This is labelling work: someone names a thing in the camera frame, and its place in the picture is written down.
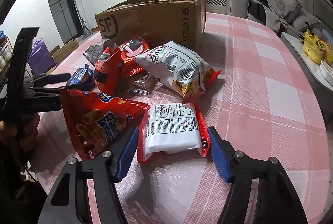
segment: yellow bag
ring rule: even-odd
[[[317,64],[320,64],[321,60],[330,64],[333,62],[333,50],[329,44],[320,40],[314,34],[311,34],[307,29],[304,34],[304,39],[300,38],[303,43],[303,51],[307,56]]]

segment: red snack bag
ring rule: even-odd
[[[147,108],[139,128],[139,163],[146,162],[155,152],[196,149],[206,157],[209,147],[207,126],[194,103],[159,104]]]
[[[128,125],[137,126],[147,104],[104,93],[61,90],[61,104],[75,151],[94,159]]]
[[[107,47],[95,63],[94,80],[102,93],[112,95],[123,62],[118,48],[112,54]]]
[[[144,69],[138,65],[134,59],[142,53],[149,50],[149,45],[141,37],[134,37],[126,43],[123,43],[119,50],[121,58],[124,61],[124,66],[121,71],[123,77],[131,77]]]

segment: purple bag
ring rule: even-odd
[[[57,66],[43,41],[43,37],[32,45],[27,63],[31,67],[33,75],[46,73],[52,67]]]

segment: hand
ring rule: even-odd
[[[36,143],[38,135],[38,124],[40,121],[40,116],[36,113],[34,118],[24,127],[25,137],[20,140],[20,146],[23,151],[30,151]],[[7,143],[8,136],[16,136],[17,127],[16,125],[3,121],[0,122],[0,142],[3,144]]]

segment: blue snack package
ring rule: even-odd
[[[89,68],[89,65],[86,64],[85,68],[79,68],[67,81],[67,85],[77,85],[75,89],[89,91],[94,85],[94,71]]]

